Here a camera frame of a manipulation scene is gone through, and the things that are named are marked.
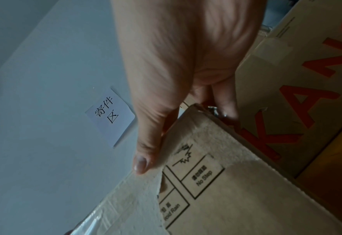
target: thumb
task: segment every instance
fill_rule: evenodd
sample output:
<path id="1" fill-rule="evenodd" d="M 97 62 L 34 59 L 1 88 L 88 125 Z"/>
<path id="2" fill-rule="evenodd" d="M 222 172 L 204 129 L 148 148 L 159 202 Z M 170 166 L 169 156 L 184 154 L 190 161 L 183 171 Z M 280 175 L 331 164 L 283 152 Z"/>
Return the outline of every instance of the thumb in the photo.
<path id="1" fill-rule="evenodd" d="M 139 134 L 136 153 L 133 159 L 133 170 L 142 175 L 152 167 L 158 158 L 162 130 L 167 115 L 154 114 L 149 110 L 136 110 Z"/>

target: hand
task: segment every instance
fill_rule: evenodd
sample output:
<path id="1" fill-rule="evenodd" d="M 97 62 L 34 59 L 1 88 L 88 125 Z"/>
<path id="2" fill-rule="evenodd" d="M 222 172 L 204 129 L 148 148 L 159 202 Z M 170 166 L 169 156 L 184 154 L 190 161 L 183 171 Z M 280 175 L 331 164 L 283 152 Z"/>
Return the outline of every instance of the hand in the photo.
<path id="1" fill-rule="evenodd" d="M 190 93 L 239 129 L 235 71 L 260 28 L 266 0 L 112 0 L 139 123 L 136 173 L 152 167 L 162 133 Z"/>

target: white paper sign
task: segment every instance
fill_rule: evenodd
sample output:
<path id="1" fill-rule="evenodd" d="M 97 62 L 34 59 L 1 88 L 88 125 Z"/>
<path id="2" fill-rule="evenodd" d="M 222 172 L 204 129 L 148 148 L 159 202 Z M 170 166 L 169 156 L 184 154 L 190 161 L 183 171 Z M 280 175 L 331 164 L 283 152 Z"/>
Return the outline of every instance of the white paper sign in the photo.
<path id="1" fill-rule="evenodd" d="M 86 114 L 108 140 L 110 147 L 114 147 L 135 118 L 128 105 L 111 89 Z"/>

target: finger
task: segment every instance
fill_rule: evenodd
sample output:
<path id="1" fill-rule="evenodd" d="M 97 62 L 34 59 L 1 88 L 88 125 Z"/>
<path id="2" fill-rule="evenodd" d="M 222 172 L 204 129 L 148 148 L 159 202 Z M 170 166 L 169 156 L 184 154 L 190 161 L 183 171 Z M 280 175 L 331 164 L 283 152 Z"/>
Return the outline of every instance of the finger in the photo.
<path id="1" fill-rule="evenodd" d="M 209 85 L 193 87 L 190 94 L 198 104 L 204 106 L 215 106 L 212 87 Z"/>
<path id="2" fill-rule="evenodd" d="M 133 170 L 141 175 L 151 168 L 158 157 L 162 129 L 167 115 L 153 114 L 143 109 L 137 109 L 136 114 L 139 133 Z"/>
<path id="3" fill-rule="evenodd" d="M 166 120 L 164 121 L 162 134 L 165 134 L 168 131 L 168 129 L 174 124 L 174 122 L 177 120 L 177 118 L 179 117 L 179 109 L 180 108 L 178 107 L 172 112 L 170 112 L 170 114 L 168 114 L 168 116 L 166 117 Z"/>
<path id="4" fill-rule="evenodd" d="M 227 125 L 234 126 L 235 132 L 239 133 L 241 124 L 235 92 L 235 76 L 231 76 L 220 82 L 212 84 L 212 91 L 216 107 L 222 112 L 222 121 Z"/>

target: skin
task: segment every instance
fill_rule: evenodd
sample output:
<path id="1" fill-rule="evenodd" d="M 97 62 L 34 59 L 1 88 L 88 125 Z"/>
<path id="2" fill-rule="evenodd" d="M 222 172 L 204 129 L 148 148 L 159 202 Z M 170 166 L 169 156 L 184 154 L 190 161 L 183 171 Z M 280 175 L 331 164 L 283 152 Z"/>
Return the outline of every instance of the skin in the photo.
<path id="1" fill-rule="evenodd" d="M 266 0 L 112 0 L 138 118 L 133 160 L 144 174 L 188 94 L 239 131 L 235 71 L 257 36 Z"/>

